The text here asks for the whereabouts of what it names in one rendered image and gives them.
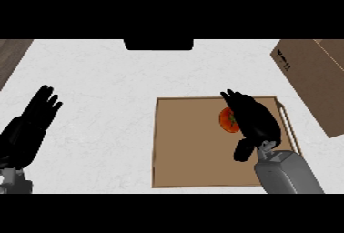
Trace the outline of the red tomato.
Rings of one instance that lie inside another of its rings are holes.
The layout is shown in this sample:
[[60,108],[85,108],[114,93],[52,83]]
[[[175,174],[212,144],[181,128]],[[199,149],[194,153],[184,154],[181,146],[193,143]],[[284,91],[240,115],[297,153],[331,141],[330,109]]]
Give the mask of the red tomato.
[[240,125],[234,117],[233,109],[230,107],[221,111],[219,124],[230,133],[237,133],[240,131]]

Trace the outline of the brown cardboard box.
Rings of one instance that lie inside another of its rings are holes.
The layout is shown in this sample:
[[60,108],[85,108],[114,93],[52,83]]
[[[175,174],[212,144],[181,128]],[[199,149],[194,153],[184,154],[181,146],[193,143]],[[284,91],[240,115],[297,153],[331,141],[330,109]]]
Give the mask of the brown cardboard box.
[[327,136],[344,135],[344,39],[281,39],[271,57]]

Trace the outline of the dark brown wooden panel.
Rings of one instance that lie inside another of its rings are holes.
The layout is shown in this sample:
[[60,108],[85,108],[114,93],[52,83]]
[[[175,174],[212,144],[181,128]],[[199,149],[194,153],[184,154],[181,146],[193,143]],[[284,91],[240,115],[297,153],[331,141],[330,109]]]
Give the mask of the dark brown wooden panel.
[[0,39],[0,90],[33,42],[33,39]]

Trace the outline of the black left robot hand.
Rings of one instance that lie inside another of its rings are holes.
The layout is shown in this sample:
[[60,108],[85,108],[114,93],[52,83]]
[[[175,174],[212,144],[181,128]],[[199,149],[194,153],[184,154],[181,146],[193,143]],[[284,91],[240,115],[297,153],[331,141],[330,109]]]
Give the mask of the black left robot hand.
[[0,134],[0,168],[26,168],[35,161],[58,110],[54,87],[45,85],[38,91],[29,106]]

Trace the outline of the black appliance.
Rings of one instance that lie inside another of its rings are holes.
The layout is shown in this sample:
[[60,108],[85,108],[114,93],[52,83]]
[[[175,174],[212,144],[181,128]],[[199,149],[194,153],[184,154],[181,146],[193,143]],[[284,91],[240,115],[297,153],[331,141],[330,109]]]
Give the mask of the black appliance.
[[188,51],[194,47],[193,39],[126,39],[128,50]]

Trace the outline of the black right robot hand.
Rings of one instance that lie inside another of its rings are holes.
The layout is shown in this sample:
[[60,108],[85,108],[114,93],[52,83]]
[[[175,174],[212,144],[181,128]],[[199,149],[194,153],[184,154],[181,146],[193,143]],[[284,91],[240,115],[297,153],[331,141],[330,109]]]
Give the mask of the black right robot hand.
[[233,92],[231,89],[221,95],[233,109],[234,118],[246,137],[237,144],[234,160],[247,162],[255,148],[261,148],[264,144],[268,144],[271,149],[280,146],[280,124],[266,106],[250,95]]

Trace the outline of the brown wooden tray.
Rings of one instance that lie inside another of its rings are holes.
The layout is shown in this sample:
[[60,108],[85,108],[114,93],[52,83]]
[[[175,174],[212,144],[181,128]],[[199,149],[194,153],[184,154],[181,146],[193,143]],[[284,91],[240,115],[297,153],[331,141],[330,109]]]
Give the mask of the brown wooden tray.
[[228,132],[219,115],[221,97],[162,97],[157,100],[153,187],[256,187],[259,156],[234,160],[244,135]]

